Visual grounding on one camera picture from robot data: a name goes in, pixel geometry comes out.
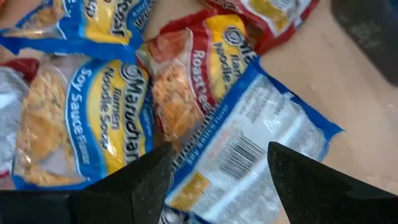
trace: table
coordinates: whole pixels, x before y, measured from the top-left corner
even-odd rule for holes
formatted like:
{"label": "table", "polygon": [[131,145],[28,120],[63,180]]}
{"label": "table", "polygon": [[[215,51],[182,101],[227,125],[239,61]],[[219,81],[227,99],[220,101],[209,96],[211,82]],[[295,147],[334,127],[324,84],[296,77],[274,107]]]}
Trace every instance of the table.
{"label": "table", "polygon": [[[40,0],[23,2],[18,12],[0,16],[15,22]],[[168,21],[202,9],[196,0],[159,0],[146,38]],[[25,50],[20,57],[39,57]],[[0,49],[0,61],[13,56]],[[334,138],[324,163],[355,178],[398,194],[398,88],[384,80],[343,32],[322,1],[294,38],[262,57],[263,67],[345,132]],[[277,223],[288,223],[281,214]]]}

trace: ramen noodle package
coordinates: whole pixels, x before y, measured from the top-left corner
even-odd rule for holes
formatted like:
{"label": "ramen noodle package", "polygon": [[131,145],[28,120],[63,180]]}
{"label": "ramen noodle package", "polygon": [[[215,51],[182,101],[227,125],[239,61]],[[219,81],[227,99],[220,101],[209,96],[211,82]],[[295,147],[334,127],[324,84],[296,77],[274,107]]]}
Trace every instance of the ramen noodle package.
{"label": "ramen noodle package", "polygon": [[23,78],[36,73],[37,65],[34,59],[0,63],[0,190],[10,188],[9,174],[21,121],[22,99],[28,92]]}
{"label": "ramen noodle package", "polygon": [[255,51],[263,54],[288,41],[319,0],[204,0],[220,12],[235,12],[247,22]]}
{"label": "ramen noodle package", "polygon": [[340,131],[254,59],[176,158],[166,203],[211,223],[272,223],[280,202],[269,142],[320,161]]}
{"label": "ramen noodle package", "polygon": [[43,0],[15,27],[0,30],[0,44],[13,53],[24,47],[82,53],[134,63],[155,0]]}
{"label": "ramen noodle package", "polygon": [[138,51],[165,140],[177,150],[256,56],[246,34],[238,16],[207,10],[171,22]]}
{"label": "ramen noodle package", "polygon": [[81,189],[153,149],[147,72],[138,64],[50,56],[22,104],[18,189]]}

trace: black plastic piece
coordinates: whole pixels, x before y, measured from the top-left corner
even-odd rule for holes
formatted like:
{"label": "black plastic piece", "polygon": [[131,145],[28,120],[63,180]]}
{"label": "black plastic piece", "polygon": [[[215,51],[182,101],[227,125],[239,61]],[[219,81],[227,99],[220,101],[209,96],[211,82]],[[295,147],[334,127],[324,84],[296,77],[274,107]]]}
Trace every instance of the black plastic piece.
{"label": "black plastic piece", "polygon": [[398,86],[398,0],[332,0],[332,13],[386,80]]}
{"label": "black plastic piece", "polygon": [[76,191],[0,191],[0,223],[158,224],[172,173],[163,145]]}
{"label": "black plastic piece", "polygon": [[398,197],[271,142],[272,180],[291,224],[398,223]]}

